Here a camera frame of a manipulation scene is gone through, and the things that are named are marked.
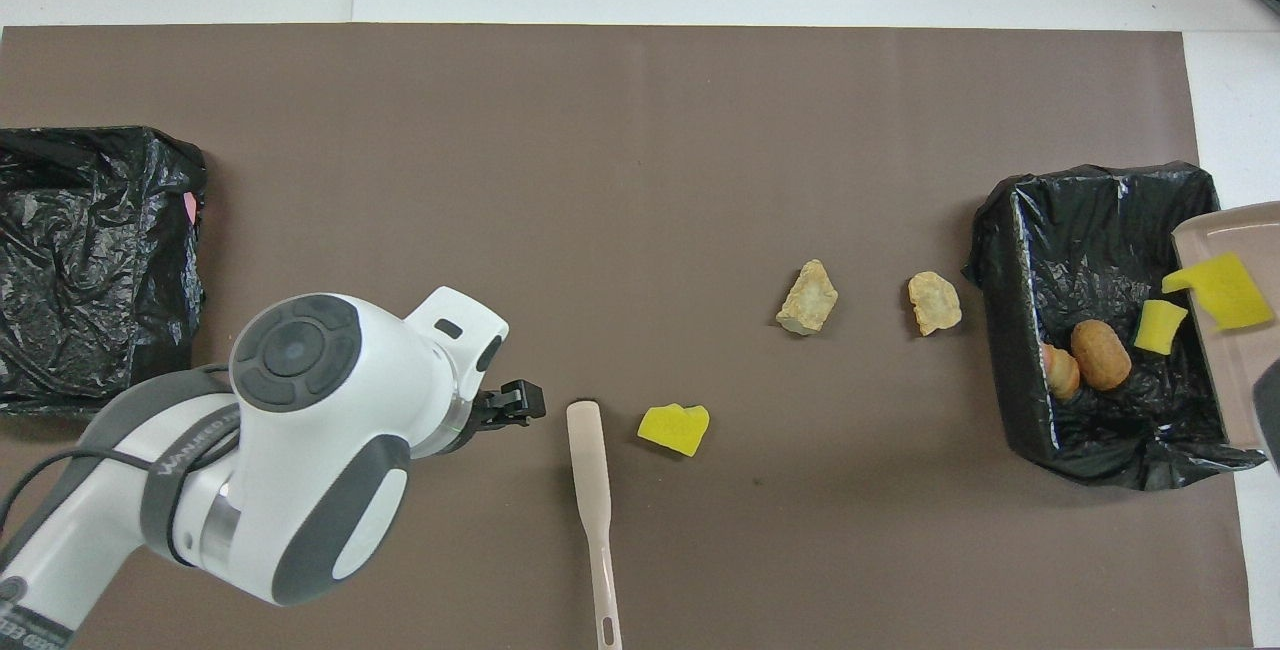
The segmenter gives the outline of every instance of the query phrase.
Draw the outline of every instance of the sponge piece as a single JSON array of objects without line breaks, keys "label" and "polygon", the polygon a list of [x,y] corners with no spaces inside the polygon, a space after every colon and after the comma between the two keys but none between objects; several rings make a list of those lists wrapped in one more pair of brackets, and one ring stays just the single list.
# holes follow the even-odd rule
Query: sponge piece
[{"label": "sponge piece", "polygon": [[1196,302],[1213,316],[1219,330],[1260,325],[1275,317],[1239,255],[1216,255],[1202,264],[1170,273],[1161,290],[1172,293],[1188,287],[1196,290]]},{"label": "sponge piece", "polygon": [[710,422],[707,408],[701,406],[649,408],[636,435],[692,458]]},{"label": "sponge piece", "polygon": [[1180,308],[1166,299],[1148,299],[1142,305],[1142,319],[1138,321],[1138,338],[1133,342],[1134,348],[1161,354],[1171,353],[1174,351],[1174,334],[1184,317],[1187,317],[1187,308]]}]

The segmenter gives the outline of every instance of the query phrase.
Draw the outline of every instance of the brown mat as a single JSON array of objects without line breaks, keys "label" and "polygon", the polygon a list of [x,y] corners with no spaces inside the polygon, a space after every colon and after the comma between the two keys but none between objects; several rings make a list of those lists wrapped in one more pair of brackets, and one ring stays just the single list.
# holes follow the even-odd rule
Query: brown mat
[{"label": "brown mat", "polygon": [[[1231,480],[1143,495],[1014,457],[959,271],[1002,177],[1196,161],[1178,35],[8,27],[0,123],[206,150],[201,362],[285,296],[406,313],[448,284],[511,322],[493,381],[552,408],[416,463],[333,595],[276,609],[138,554],[84,647],[593,646],[576,398],[605,411],[632,650],[1249,644]],[[797,339],[772,316],[809,258],[841,299]],[[928,339],[922,270],[968,312]],[[694,459],[634,436],[673,400],[712,412]],[[6,427],[8,482],[51,441]]]}]

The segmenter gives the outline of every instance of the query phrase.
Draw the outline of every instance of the black trash bag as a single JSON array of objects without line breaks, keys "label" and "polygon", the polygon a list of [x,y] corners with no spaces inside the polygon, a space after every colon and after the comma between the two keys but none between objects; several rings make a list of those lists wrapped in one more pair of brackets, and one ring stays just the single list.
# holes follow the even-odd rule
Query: black trash bag
[{"label": "black trash bag", "polygon": [[93,413],[191,367],[206,179],[147,127],[0,131],[0,413]]},{"label": "black trash bag", "polygon": [[[1169,357],[1133,348],[1144,299],[1179,267],[1171,232],[1219,209],[1212,177],[1187,162],[1156,168],[1079,166],[1010,177],[973,223],[964,275],[982,287],[1005,436],[1019,456],[1084,485],[1184,488],[1266,462],[1225,445],[1208,365],[1193,322]],[[1084,319],[1106,321],[1133,372],[1114,392],[1082,384],[1052,397],[1041,342],[1070,349]]]}]

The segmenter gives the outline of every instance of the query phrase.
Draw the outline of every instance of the black cable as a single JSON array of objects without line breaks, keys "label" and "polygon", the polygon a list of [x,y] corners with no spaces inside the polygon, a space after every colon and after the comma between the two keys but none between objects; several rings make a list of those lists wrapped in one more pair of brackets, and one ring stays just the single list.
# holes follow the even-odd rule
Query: black cable
[{"label": "black cable", "polygon": [[28,482],[36,480],[36,476],[38,476],[38,473],[45,472],[45,470],[49,468],[49,466],[56,463],[58,461],[64,461],[67,458],[100,458],[105,461],[115,461],[118,463],[124,463],[129,467],[138,468],[143,472],[146,471],[146,468],[151,467],[151,463],[148,463],[147,461],[143,461],[137,456],[120,453],[119,450],[105,450],[100,448],[70,448],[68,450],[59,450],[58,453],[54,453],[47,458],[45,458],[44,461],[36,463],[31,470],[27,471],[27,473],[23,473],[23,476],[18,479],[18,482],[14,482],[13,489],[9,490],[9,494],[5,495],[4,500],[0,500],[0,537],[4,537],[4,526],[5,522],[8,522],[9,519],[9,509],[13,508],[14,500],[18,499],[18,495],[22,493],[24,488],[27,488]]},{"label": "black cable", "polygon": [[196,462],[191,463],[191,472],[198,470],[205,470],[209,466],[216,463],[219,459],[227,457],[230,450],[234,450],[239,445],[239,431],[237,430],[234,435],[227,435],[218,445],[214,445],[207,453],[196,458]]},{"label": "black cable", "polygon": [[[221,441],[219,447],[207,450],[207,453],[197,458],[196,462],[191,464],[191,472],[196,472],[216,463],[219,459],[225,458],[227,454],[230,453],[230,450],[234,450],[238,445],[239,432],[236,432],[234,436],[229,436],[227,441]],[[13,509],[14,500],[18,499],[18,495],[22,494],[23,489],[27,488],[32,480],[36,480],[38,473],[45,472],[49,466],[67,458],[100,458],[102,461],[124,463],[129,467],[138,468],[142,472],[151,470],[151,463],[148,461],[143,461],[137,456],[122,453],[122,450],[109,450],[101,448],[70,448],[67,450],[59,450],[58,453],[54,453],[32,466],[31,470],[18,479],[18,482],[14,482],[13,489],[9,490],[9,494],[5,495],[4,500],[0,500],[0,537],[4,537],[4,526],[9,521],[9,509]]]}]

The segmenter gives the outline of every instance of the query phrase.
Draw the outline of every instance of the rock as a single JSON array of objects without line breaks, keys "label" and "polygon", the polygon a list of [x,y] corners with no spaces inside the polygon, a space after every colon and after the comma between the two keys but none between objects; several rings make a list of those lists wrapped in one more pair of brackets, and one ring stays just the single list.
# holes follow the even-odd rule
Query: rock
[{"label": "rock", "polygon": [[782,303],[782,310],[777,313],[778,325],[795,331],[796,335],[813,335],[822,330],[823,322],[831,308],[836,306],[835,287],[827,276],[827,267],[822,267],[822,261],[809,261],[800,267],[800,278],[787,293],[787,299]]},{"label": "rock", "polygon": [[920,326],[920,335],[955,328],[960,322],[956,287],[938,273],[915,273],[906,281],[906,296],[915,305],[915,325]]}]

